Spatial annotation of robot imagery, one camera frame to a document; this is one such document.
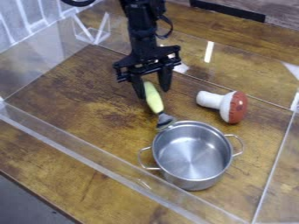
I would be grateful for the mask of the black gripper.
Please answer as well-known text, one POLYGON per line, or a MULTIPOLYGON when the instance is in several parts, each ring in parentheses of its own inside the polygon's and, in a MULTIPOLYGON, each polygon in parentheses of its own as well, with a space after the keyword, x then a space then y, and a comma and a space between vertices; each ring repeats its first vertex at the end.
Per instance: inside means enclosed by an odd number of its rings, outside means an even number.
POLYGON ((170 90, 174 68, 182 64, 180 50, 178 45, 158 46, 147 58, 142 59, 131 52, 128 56, 113 63, 116 81, 131 81, 139 99, 146 98, 143 75, 158 72, 160 88, 164 92, 170 90))

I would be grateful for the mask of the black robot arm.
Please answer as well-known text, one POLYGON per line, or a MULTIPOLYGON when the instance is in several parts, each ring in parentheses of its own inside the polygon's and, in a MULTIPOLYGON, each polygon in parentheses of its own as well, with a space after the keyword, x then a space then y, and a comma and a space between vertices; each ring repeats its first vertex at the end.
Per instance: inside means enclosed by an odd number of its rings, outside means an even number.
POLYGON ((128 81, 139 99, 146 98, 143 75, 158 73, 159 84, 164 92, 171 88, 174 68, 182 64, 178 45, 159 46, 156 39, 167 39, 174 29, 164 35, 156 33, 162 19, 168 25, 164 0, 119 0, 127 17, 127 31, 131 53, 113 64, 116 80, 128 81))

